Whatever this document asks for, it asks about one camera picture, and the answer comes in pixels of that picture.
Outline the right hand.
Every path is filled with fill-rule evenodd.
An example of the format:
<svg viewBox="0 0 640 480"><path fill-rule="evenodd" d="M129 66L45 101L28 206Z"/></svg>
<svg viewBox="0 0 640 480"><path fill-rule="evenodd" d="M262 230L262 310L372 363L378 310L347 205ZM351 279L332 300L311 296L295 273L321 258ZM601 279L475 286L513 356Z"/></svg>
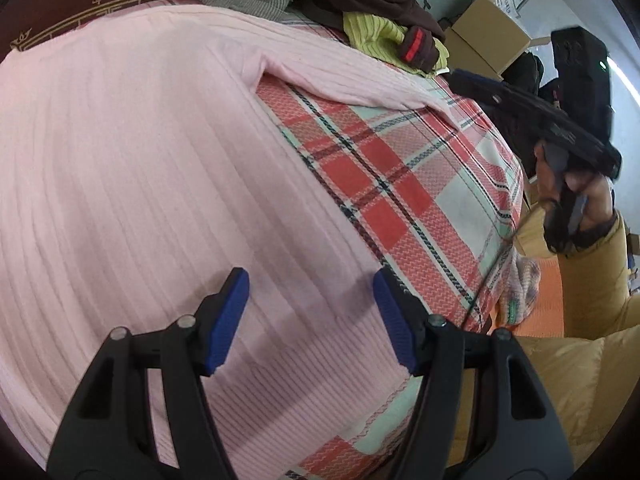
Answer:
<svg viewBox="0 0 640 480"><path fill-rule="evenodd" d="M552 200L560 200L560 188L546 159L546 144L538 142L534 153L539 199L544 209L548 210ZM573 192L586 198L579 225L582 232L603 226L615 217L612 190L605 176L588 171L567 172L564 181Z"/></svg>

